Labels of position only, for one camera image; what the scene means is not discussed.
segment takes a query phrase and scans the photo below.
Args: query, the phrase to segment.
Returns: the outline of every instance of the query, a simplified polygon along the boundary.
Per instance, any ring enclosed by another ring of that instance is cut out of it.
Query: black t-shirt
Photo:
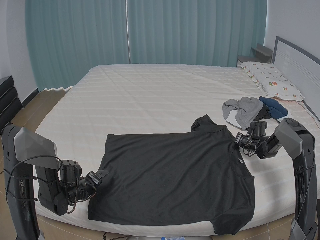
[[[88,218],[122,225],[210,221],[236,234],[254,214],[254,177],[225,125],[208,115],[191,132],[109,134],[99,170],[110,184],[90,199]]]

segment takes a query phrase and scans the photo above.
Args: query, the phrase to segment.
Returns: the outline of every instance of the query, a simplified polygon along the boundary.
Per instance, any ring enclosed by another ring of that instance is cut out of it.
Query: wall
[[[273,50],[276,36],[320,58],[320,0],[267,0],[264,45]]]
[[[37,88],[27,47],[25,1],[0,0],[0,76],[12,75],[21,102]]]

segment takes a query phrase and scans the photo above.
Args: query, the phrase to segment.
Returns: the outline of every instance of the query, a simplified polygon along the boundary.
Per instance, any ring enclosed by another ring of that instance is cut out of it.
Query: pillow
[[[265,97],[297,102],[303,100],[298,88],[287,80],[274,64],[247,61],[238,66],[252,78]]]

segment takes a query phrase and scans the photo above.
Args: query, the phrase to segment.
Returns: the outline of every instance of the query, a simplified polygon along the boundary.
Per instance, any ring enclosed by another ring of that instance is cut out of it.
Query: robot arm
[[[274,157],[284,147],[292,158],[296,187],[295,216],[289,240],[314,239],[318,227],[314,221],[317,205],[315,138],[292,118],[283,119],[270,137],[265,135],[266,127],[264,121],[252,122],[249,134],[239,132],[235,143],[261,159]]]
[[[76,161],[57,158],[54,142],[24,127],[8,124],[1,135],[6,198],[16,240],[44,239],[35,211],[38,200],[34,198],[33,180],[39,182],[41,205],[57,215],[71,213],[77,201],[93,197],[102,179],[111,181],[106,170],[81,177],[82,169]],[[37,177],[33,176],[33,166]],[[67,212],[69,206],[73,206],[71,212]]]

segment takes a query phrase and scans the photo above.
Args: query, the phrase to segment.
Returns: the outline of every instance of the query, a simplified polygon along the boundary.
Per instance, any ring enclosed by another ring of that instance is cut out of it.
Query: tiled floor
[[[35,131],[44,117],[54,105],[66,94],[66,90],[44,90],[14,117],[12,123],[25,126]],[[3,168],[3,150],[0,148],[0,168]],[[4,174],[0,175],[0,240],[14,240],[15,229],[11,220],[9,208],[5,199]],[[276,221],[243,230],[236,235],[212,236],[213,240],[276,240],[288,239],[293,215],[288,215]],[[38,216],[39,227],[43,230],[46,240],[102,240],[104,232],[89,230],[67,223]],[[108,233],[107,239],[121,236]]]

